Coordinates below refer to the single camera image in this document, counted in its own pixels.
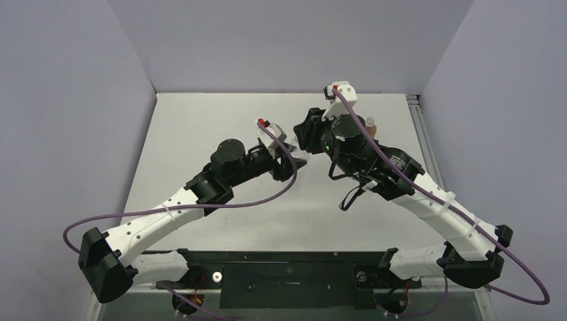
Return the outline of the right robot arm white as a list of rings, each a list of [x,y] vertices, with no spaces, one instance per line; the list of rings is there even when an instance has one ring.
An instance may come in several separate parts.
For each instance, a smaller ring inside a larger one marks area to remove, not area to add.
[[[494,226],[464,209],[405,151],[380,145],[388,159],[383,161],[351,115],[325,121],[323,113],[311,108],[306,119],[293,127],[299,148],[309,154],[328,155],[330,178],[336,178],[334,170],[339,168],[343,177],[358,181],[356,196],[376,193],[409,210],[444,239],[437,246],[388,249],[377,267],[383,284],[445,276],[460,286],[477,289],[500,277],[504,259],[498,245],[508,247],[513,235],[507,225]]]

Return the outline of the clear plastic bottle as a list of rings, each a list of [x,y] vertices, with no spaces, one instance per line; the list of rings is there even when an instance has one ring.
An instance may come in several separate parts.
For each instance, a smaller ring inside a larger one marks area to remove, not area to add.
[[[301,150],[298,145],[295,144],[291,145],[289,147],[289,151],[292,157],[295,158],[296,160],[303,160],[305,162],[308,162],[310,158],[310,154],[304,150]]]

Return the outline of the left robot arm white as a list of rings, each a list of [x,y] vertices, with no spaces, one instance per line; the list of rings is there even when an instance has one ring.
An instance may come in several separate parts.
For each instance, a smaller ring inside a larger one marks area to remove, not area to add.
[[[294,157],[294,151],[292,145],[269,138],[250,150],[239,140],[224,140],[201,172],[155,208],[133,212],[132,220],[105,231],[93,227],[85,232],[78,266],[97,300],[114,301],[138,284],[194,286],[200,271],[184,258],[184,249],[152,254],[147,249],[188,223],[230,208],[233,188],[261,175],[288,182],[290,189],[307,163]]]

